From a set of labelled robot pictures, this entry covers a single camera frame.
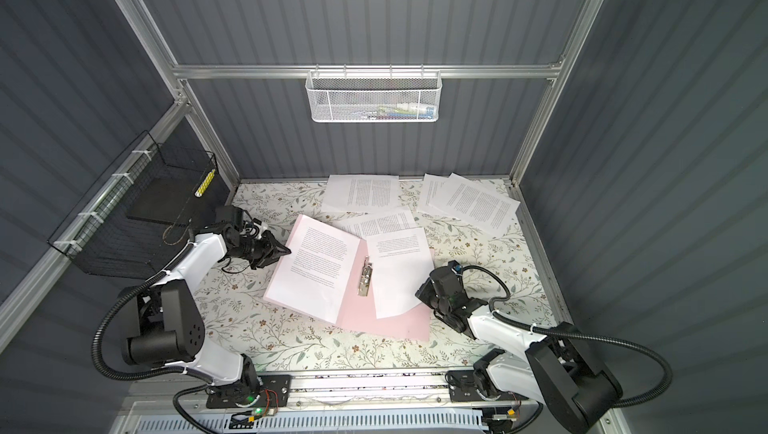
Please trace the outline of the pink paper folder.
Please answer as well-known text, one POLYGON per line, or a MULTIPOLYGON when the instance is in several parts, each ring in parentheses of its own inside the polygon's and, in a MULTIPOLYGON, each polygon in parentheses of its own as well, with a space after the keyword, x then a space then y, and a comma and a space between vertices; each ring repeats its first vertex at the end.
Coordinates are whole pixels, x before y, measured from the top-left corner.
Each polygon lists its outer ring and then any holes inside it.
POLYGON ((434 269, 421 227, 359 237, 301 214, 264 299, 336 327, 426 341, 429 308, 417 288, 434 269))

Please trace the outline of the white sheet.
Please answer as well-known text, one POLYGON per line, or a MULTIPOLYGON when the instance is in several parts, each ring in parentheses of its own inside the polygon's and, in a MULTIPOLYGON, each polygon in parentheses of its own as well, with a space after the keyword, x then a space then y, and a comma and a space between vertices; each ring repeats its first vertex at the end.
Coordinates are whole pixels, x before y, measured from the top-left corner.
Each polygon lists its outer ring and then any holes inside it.
POLYGON ((409 208, 400 207, 338 220, 333 226, 360 239, 368 239, 376 235, 418 228, 418 223, 409 208))

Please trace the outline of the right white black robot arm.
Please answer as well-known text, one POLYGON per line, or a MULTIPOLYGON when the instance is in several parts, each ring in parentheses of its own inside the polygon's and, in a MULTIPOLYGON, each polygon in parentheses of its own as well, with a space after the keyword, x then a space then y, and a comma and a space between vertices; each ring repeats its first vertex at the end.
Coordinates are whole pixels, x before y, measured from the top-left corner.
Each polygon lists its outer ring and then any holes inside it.
POLYGON ((573 325, 562 323, 564 334, 540 334, 504 318, 499 308, 511 291, 484 267, 451 261, 434 269, 415 296, 452 330, 493 346, 471 370, 446 374, 454 400, 519 395, 548 408, 567 431, 585 433, 623 396, 619 381, 586 342, 569 337, 573 325), (502 294, 488 300, 470 296, 463 280, 469 270, 488 274, 502 294))

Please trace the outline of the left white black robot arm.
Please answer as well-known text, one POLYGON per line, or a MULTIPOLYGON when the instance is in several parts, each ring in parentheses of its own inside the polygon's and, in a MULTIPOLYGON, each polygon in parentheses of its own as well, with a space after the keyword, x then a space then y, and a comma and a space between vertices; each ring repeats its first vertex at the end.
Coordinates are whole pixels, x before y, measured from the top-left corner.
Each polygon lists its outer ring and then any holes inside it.
POLYGON ((179 367, 184 374, 202 375, 210 392, 223 395, 228 405, 255 404, 262 382, 252 360, 205 339, 193 291, 224 259, 242 259, 248 268, 260 269, 290 253, 265 223, 244 209, 217 208, 215 222, 192 232, 179 255, 160 271, 161 278, 118 312, 124 362, 179 367))

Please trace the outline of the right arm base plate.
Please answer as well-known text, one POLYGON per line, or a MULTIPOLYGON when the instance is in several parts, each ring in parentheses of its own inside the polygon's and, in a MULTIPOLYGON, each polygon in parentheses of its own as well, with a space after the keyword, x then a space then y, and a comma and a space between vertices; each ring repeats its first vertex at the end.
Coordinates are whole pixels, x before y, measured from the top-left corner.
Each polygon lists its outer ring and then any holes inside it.
POLYGON ((495 389, 481 391, 476 385, 474 371, 471 369, 449 370, 444 374, 448 385, 449 398, 454 403, 510 401, 513 403, 528 400, 528 397, 495 389))

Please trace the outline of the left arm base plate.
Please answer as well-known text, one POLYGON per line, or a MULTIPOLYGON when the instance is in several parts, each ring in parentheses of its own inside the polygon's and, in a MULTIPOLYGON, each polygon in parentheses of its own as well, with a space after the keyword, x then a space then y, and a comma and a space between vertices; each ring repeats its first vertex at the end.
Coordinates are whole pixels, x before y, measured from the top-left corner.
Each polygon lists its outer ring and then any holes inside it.
POLYGON ((208 409, 282 408, 287 405, 293 378, 287 374, 260 375, 255 386, 243 382, 206 390, 208 409))

